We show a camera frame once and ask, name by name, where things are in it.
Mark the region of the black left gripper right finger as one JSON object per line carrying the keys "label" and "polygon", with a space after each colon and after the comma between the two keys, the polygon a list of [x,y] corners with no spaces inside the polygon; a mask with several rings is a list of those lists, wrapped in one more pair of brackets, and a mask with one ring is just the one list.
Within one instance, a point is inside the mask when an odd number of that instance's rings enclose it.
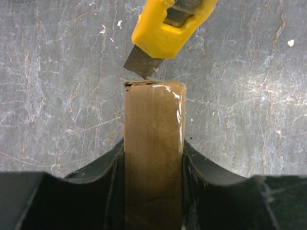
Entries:
{"label": "black left gripper right finger", "polygon": [[183,151],[186,230],[304,230],[307,178],[230,172],[196,151]]}

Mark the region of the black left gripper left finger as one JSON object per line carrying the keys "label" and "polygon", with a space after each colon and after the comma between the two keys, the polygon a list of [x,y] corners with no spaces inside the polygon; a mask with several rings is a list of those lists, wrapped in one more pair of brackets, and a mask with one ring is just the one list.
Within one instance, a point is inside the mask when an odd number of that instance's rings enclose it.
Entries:
{"label": "black left gripper left finger", "polygon": [[124,142],[64,178],[47,172],[0,174],[3,230],[124,228]]}

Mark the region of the brown cardboard express box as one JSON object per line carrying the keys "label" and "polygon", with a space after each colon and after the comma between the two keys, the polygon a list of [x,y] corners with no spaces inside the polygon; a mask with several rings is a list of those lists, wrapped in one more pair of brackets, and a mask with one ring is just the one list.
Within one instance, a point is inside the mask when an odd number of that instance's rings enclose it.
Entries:
{"label": "brown cardboard express box", "polygon": [[125,82],[124,228],[179,230],[186,85]]}

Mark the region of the yellow utility knife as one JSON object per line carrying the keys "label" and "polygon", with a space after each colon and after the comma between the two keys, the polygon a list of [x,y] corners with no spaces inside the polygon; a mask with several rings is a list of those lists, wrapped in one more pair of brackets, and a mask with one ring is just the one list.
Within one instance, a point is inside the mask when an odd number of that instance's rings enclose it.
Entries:
{"label": "yellow utility knife", "polygon": [[173,59],[212,14],[217,0],[148,0],[131,40],[124,68],[146,79],[164,60]]}

